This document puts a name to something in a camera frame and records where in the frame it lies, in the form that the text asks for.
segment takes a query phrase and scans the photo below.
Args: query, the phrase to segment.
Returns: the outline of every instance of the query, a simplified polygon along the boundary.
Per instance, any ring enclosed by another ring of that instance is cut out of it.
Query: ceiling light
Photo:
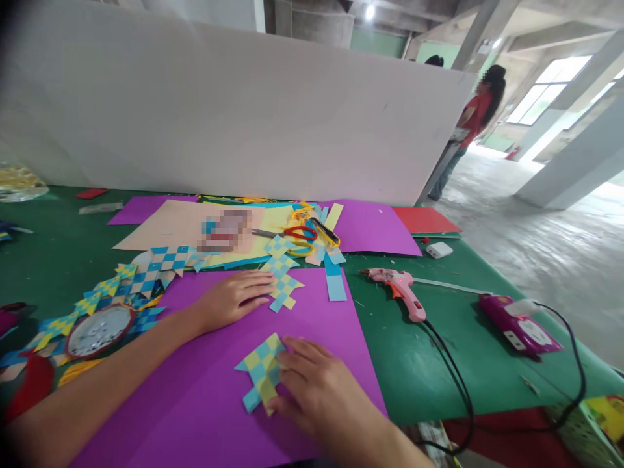
[[[375,16],[375,6],[374,5],[369,5],[366,8],[366,20],[367,21],[372,20],[373,16]]]

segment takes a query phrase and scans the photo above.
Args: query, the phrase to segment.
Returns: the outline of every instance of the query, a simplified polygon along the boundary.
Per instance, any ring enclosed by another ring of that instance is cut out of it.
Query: red shirt
[[[492,95],[489,92],[485,94],[479,94],[472,98],[468,105],[464,108],[469,109],[474,107],[473,115],[463,125],[463,128],[470,129],[470,133],[466,139],[461,143],[460,148],[468,148],[468,145],[481,133],[483,130],[483,119],[488,111],[489,104],[492,102]]]

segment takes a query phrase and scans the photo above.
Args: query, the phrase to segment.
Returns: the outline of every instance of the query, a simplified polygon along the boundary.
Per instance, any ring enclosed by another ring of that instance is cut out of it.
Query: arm
[[[314,437],[343,467],[434,468],[433,463],[380,413],[346,365],[319,344],[286,337],[293,353],[278,361],[294,401],[277,396],[271,407]]]
[[[461,115],[460,119],[457,121],[457,126],[463,127],[466,122],[470,120],[470,117],[473,116],[475,110],[476,107],[466,107],[466,109],[463,110],[463,114]]]
[[[164,318],[76,380],[55,391],[8,427],[28,466],[65,467],[107,419],[176,349],[241,319],[268,301],[272,273],[235,274],[188,309]],[[250,300],[244,305],[241,302]]]

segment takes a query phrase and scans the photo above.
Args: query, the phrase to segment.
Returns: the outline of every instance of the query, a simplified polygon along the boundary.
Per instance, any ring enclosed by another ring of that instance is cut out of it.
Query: white board
[[[411,205],[474,81],[85,0],[23,25],[0,160],[57,185]]]

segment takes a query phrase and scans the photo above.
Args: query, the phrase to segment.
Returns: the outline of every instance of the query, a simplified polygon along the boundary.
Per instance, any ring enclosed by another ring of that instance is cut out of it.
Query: green table
[[[137,254],[111,250],[136,226],[106,226],[111,213],[79,216],[78,208],[127,201],[145,192],[112,190],[94,200],[80,200],[79,188],[53,187],[50,194],[25,203],[0,204],[0,219],[17,222],[35,234],[18,234],[0,243],[3,280],[0,304],[26,301],[37,305],[34,317],[68,314],[84,291],[109,278],[118,263]],[[369,267],[406,270],[415,277],[505,294],[522,293],[462,240],[449,240],[454,253],[440,260],[378,253],[346,255],[344,266],[388,414],[397,424],[466,415],[449,368],[429,333],[407,319],[389,288],[370,282],[360,270]],[[579,390],[579,372],[564,329],[546,314],[536,320],[564,346],[535,363],[520,357],[476,306],[475,294],[414,285],[428,318],[444,337],[473,398],[477,413],[569,402]],[[584,346],[588,397],[624,392],[623,380]],[[15,382],[0,385],[4,399]],[[539,396],[522,377],[539,389]]]

